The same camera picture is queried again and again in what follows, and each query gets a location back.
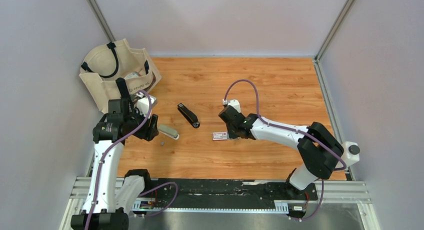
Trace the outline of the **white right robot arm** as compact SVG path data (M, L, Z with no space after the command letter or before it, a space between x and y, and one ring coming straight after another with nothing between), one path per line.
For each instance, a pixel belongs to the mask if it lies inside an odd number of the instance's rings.
M327 180L334 171L347 167L342 159L344 148L319 122L290 125L255 113L245 116L229 104L218 116L232 137L270 141L299 152L303 163L289 175L285 185L286 195L293 200L299 199L315 180Z

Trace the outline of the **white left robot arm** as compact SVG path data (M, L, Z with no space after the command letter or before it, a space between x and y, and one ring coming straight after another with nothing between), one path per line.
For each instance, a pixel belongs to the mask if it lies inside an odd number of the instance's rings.
M131 205L138 196L148 197L153 184L147 169L129 170L120 191L116 190L119 161L125 140L135 136L151 141L159 134L158 116L152 113L154 96L142 96L136 104L129 98L108 102L104 114L92 130L93 172L86 201L79 214L71 217L73 230L127 230Z

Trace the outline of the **black large stapler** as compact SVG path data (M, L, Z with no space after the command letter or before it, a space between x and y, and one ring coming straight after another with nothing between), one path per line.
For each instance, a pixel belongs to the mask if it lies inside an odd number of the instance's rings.
M190 125L197 129L200 127L200 122L198 117L189 110L184 104L179 103L177 105L177 110L183 115L183 117L190 123Z

